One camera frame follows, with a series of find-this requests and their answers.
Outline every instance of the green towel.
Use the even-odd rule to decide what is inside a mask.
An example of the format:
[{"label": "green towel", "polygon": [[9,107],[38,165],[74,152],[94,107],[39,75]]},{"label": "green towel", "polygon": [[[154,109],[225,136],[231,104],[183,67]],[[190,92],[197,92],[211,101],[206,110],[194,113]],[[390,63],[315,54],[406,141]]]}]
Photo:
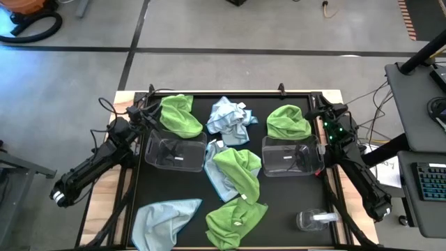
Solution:
[{"label": "green towel", "polygon": [[277,108],[266,119],[266,126],[268,136],[277,139],[305,139],[312,133],[312,127],[295,105]]},{"label": "green towel", "polygon": [[268,206],[233,199],[206,216],[208,239],[220,250],[238,248],[240,240],[261,220]]},{"label": "green towel", "polygon": [[257,155],[249,150],[227,149],[216,154],[213,160],[248,204],[254,204],[259,199],[259,180],[251,173],[262,166]]},{"label": "green towel", "polygon": [[161,99],[160,122],[170,131],[189,139],[196,137],[203,130],[203,126],[190,114],[194,96],[169,96]]}]

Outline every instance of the light blue cloth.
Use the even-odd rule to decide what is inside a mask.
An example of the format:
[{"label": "light blue cloth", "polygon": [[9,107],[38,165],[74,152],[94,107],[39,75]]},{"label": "light blue cloth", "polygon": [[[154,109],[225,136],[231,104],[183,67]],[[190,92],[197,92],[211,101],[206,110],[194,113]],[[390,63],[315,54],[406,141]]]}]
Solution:
[{"label": "light blue cloth", "polygon": [[[232,184],[228,176],[223,174],[217,164],[213,161],[213,158],[217,153],[221,153],[227,149],[228,148],[223,145],[222,141],[220,141],[220,143],[216,141],[209,142],[206,148],[206,157],[204,158],[204,170],[214,186],[215,191],[217,191],[218,196],[224,202],[228,202],[238,195],[238,191],[234,187],[234,184]],[[254,176],[258,176],[259,171],[260,168],[252,170],[251,173]]]},{"label": "light blue cloth", "polygon": [[206,126],[210,134],[222,133],[227,146],[238,146],[249,141],[246,126],[259,121],[252,116],[252,110],[243,109],[244,105],[235,104],[225,96],[212,106]]},{"label": "light blue cloth", "polygon": [[149,204],[138,209],[132,241],[139,251],[170,251],[176,234],[190,221],[201,199],[183,199]]}]

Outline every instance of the computer keyboard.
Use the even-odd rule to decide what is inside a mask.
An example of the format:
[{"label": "computer keyboard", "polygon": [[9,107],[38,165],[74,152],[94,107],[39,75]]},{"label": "computer keyboard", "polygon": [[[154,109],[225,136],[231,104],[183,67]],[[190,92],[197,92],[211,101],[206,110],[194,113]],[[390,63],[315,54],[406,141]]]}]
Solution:
[{"label": "computer keyboard", "polygon": [[421,200],[446,201],[446,164],[413,163]]}]

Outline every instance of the orange vacuum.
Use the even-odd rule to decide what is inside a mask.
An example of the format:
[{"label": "orange vacuum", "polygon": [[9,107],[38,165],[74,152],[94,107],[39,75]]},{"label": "orange vacuum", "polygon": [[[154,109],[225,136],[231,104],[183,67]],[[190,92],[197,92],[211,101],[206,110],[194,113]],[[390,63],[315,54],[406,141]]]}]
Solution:
[{"label": "orange vacuum", "polygon": [[59,7],[56,0],[0,0],[0,6],[3,6],[12,12],[11,22],[17,26],[11,31],[11,34],[18,36],[31,24],[37,20],[46,17],[56,19],[55,23],[48,30],[29,37],[10,38],[0,36],[0,41],[5,43],[32,43],[54,35],[62,26],[62,17],[55,11]]}]

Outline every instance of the gray floor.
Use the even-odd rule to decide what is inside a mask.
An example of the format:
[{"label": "gray floor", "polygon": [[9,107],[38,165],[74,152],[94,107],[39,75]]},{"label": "gray floor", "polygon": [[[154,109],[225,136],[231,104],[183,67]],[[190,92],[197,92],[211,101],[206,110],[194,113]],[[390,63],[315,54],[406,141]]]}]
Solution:
[{"label": "gray floor", "polygon": [[[77,2],[63,5],[64,24],[55,36],[33,46],[129,47],[144,0],[91,0],[83,20]],[[332,0],[340,11],[322,17],[320,1],[248,0],[236,8],[223,0],[152,0],[139,47],[235,48],[414,52],[397,0]],[[42,20],[26,34],[49,25]],[[0,34],[11,28],[0,10]],[[0,47],[0,139],[13,154],[58,170],[58,177],[90,155],[90,128],[109,118],[97,99],[113,100],[127,53],[27,52]],[[273,56],[242,54],[136,53],[125,90],[149,84],[172,89],[341,89],[344,102],[378,88],[384,65],[406,58]],[[381,100],[388,87],[377,93]],[[371,119],[371,96],[350,106],[358,123]],[[393,100],[375,129],[387,137],[403,132]],[[366,137],[367,129],[360,129]],[[374,135],[375,139],[386,139]],[[26,199],[11,250],[71,248],[84,201],[62,209],[48,199],[54,181],[38,177]],[[401,200],[390,217],[376,224],[388,247],[444,250],[446,241],[428,240],[417,229],[398,225]]]}]

